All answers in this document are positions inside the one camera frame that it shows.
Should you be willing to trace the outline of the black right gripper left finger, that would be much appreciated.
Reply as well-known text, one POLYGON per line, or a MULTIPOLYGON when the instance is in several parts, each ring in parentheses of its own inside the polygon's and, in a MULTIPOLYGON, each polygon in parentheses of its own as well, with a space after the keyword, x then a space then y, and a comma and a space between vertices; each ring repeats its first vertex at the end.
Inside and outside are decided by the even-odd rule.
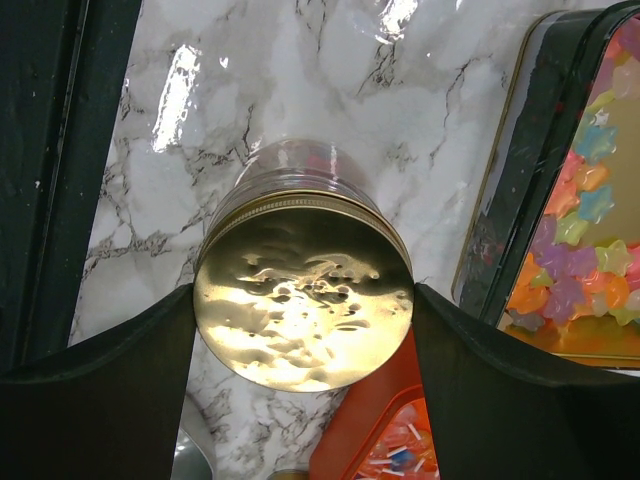
POLYGON ((167 479, 195 336, 190 285, 1 378, 4 479, 167 479))

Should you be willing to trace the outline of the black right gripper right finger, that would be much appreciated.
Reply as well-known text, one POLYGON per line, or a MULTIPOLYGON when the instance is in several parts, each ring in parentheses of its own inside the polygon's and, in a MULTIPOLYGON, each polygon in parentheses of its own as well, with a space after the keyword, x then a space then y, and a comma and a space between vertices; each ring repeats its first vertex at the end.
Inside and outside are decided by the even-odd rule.
POLYGON ((442 478, 638 478, 638 378, 538 350, 424 284, 413 331, 442 478))

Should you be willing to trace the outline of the silver metal scoop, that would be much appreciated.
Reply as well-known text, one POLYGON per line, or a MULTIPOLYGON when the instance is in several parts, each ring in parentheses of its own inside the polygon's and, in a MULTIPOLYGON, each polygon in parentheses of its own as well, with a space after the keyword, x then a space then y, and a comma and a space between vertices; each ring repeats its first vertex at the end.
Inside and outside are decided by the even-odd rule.
POLYGON ((179 430, 171 480, 213 480, 214 472, 197 444, 182 429, 179 430))

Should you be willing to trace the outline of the orange lollipop tin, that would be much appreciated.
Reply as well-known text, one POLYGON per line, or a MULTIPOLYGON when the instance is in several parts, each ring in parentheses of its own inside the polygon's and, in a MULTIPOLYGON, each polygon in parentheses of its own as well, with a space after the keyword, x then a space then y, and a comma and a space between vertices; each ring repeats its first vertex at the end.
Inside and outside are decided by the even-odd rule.
POLYGON ((311 456, 310 477, 440 477, 413 333, 349 388, 311 456))

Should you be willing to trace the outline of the dark tin of gummies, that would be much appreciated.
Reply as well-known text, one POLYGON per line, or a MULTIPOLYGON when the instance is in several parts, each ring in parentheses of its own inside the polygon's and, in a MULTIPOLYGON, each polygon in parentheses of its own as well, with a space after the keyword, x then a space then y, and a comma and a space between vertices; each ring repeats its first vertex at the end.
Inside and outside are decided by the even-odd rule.
POLYGON ((452 295, 541 350, 638 370, 637 2, 528 30, 452 295))

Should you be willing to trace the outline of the gold jar lid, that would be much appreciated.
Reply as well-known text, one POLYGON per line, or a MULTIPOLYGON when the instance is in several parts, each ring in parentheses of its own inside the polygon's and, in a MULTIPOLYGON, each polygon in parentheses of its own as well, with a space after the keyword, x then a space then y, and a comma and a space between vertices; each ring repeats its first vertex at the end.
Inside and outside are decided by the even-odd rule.
POLYGON ((397 232, 338 194, 285 191, 235 207, 214 220, 196 263, 204 343, 276 390, 333 390, 373 373, 406 338, 413 303, 397 232))

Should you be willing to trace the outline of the clear glass jar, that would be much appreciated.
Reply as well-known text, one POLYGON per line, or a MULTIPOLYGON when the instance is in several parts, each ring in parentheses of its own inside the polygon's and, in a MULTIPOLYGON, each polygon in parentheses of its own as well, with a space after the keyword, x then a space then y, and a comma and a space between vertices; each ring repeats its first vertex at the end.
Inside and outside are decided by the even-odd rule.
POLYGON ((328 250, 403 241, 376 204, 372 172, 333 143, 287 138, 253 152, 214 212, 206 241, 246 221, 294 245, 328 250))

